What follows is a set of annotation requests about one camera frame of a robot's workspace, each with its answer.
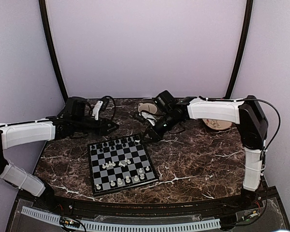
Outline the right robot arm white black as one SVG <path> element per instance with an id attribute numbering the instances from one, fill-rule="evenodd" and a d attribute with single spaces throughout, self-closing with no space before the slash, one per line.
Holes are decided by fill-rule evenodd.
<path id="1" fill-rule="evenodd" d="M 154 103 L 164 114 L 146 128 L 143 136 L 148 136 L 149 142 L 161 141 L 175 125 L 190 119 L 228 121 L 236 126 L 245 151 L 243 189 L 247 190 L 237 198 L 237 206 L 242 210 L 250 208 L 256 201 L 253 192 L 259 187 L 266 152 L 272 142 L 267 139 L 269 123 L 261 104 L 273 105 L 253 95 L 241 99 L 193 96 L 176 101 L 168 91 L 160 93 Z"/>

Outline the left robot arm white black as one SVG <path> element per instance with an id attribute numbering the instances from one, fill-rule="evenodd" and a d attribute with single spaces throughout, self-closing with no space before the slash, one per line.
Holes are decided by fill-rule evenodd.
<path id="1" fill-rule="evenodd" d="M 58 199 L 52 195 L 52 188 L 32 173 L 42 146 L 49 141 L 72 137 L 75 133 L 104 136 L 118 127 L 110 119 L 85 117 L 73 120 L 63 116 L 0 123 L 0 179 L 38 197 L 41 205 L 48 211 L 54 211 L 58 207 Z"/>

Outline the black grey chessboard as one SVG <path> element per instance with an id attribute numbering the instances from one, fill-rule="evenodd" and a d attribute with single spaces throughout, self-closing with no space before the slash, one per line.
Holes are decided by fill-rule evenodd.
<path id="1" fill-rule="evenodd" d="M 95 197 L 159 180 L 150 155 L 141 141 L 140 133 L 88 144 L 87 150 L 92 192 Z M 140 179 L 142 174 L 145 175 L 143 180 Z M 117 184 L 118 178 L 123 181 L 121 186 Z M 100 190 L 96 189 L 96 184 L 101 186 Z"/>

